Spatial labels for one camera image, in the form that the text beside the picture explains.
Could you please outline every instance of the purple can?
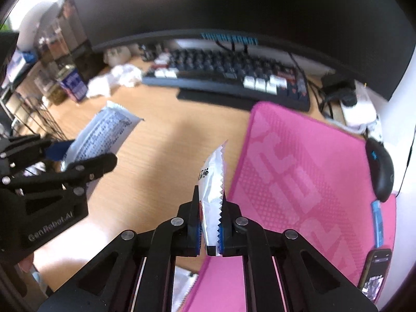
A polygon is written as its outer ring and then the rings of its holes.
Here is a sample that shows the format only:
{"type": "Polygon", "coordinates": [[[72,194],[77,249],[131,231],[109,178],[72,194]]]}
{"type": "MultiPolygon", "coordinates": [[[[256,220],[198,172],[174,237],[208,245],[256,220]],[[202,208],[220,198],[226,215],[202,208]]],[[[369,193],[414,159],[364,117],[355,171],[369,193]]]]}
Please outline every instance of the purple can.
{"type": "Polygon", "coordinates": [[[80,102],[87,94],[88,87],[85,85],[78,69],[72,65],[66,65],[57,76],[57,81],[75,102],[80,102]]]}

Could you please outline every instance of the smartphone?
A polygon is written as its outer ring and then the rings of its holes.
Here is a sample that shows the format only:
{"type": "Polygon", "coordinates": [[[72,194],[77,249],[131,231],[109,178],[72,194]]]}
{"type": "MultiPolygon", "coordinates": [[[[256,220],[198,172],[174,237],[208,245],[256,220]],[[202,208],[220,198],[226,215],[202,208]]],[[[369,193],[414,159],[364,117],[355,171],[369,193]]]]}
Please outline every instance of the smartphone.
{"type": "Polygon", "coordinates": [[[372,302],[375,302],[377,299],[386,278],[391,259],[392,250],[390,249],[372,250],[367,255],[358,288],[372,302]]]}

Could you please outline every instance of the monitor screen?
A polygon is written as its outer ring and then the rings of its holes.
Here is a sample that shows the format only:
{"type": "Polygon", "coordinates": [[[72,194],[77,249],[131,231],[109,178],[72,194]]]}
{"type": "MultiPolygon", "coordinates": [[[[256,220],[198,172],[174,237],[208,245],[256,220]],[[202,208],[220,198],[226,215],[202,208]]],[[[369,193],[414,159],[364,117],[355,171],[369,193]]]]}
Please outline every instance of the monitor screen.
{"type": "Polygon", "coordinates": [[[390,99],[416,35],[395,0],[75,0],[94,50],[169,38],[291,51],[390,99]]]}

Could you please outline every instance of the black triangular cutout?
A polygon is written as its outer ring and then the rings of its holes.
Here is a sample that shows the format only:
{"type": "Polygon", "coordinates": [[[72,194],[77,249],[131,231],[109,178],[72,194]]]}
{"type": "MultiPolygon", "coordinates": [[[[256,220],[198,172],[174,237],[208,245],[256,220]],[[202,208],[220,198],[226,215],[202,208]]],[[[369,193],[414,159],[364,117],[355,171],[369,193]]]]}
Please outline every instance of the black triangular cutout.
{"type": "Polygon", "coordinates": [[[340,282],[325,270],[325,268],[309,254],[309,252],[302,251],[300,254],[308,271],[312,286],[316,292],[325,294],[340,287],[340,282]]]}
{"type": "Polygon", "coordinates": [[[97,264],[97,266],[79,281],[79,288],[93,295],[100,296],[107,284],[107,280],[110,277],[118,256],[117,252],[112,252],[105,257],[102,262],[97,264]]]}

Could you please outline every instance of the white keycap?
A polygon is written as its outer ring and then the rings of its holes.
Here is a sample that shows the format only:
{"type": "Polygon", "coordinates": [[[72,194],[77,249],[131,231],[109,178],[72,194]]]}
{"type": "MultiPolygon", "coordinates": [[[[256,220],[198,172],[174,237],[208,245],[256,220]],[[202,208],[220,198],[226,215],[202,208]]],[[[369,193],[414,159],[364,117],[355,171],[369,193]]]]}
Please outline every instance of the white keycap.
{"type": "Polygon", "coordinates": [[[270,84],[274,84],[278,88],[287,88],[288,87],[288,81],[284,77],[276,76],[276,75],[270,75],[269,79],[270,84]]]}
{"type": "Polygon", "coordinates": [[[176,79],[176,72],[172,71],[172,70],[167,70],[165,72],[165,76],[166,77],[170,77],[172,79],[176,79]]]}
{"type": "Polygon", "coordinates": [[[166,77],[166,69],[165,68],[158,68],[155,70],[155,77],[166,77]]]}
{"type": "Polygon", "coordinates": [[[269,94],[277,95],[277,87],[275,84],[266,83],[266,92],[269,94]]]}
{"type": "Polygon", "coordinates": [[[263,79],[256,79],[256,84],[254,86],[255,90],[266,92],[266,81],[263,79]]]}
{"type": "Polygon", "coordinates": [[[254,77],[246,76],[244,78],[243,85],[244,85],[244,88],[248,88],[248,89],[253,89],[254,90],[254,85],[255,85],[254,77]]]}

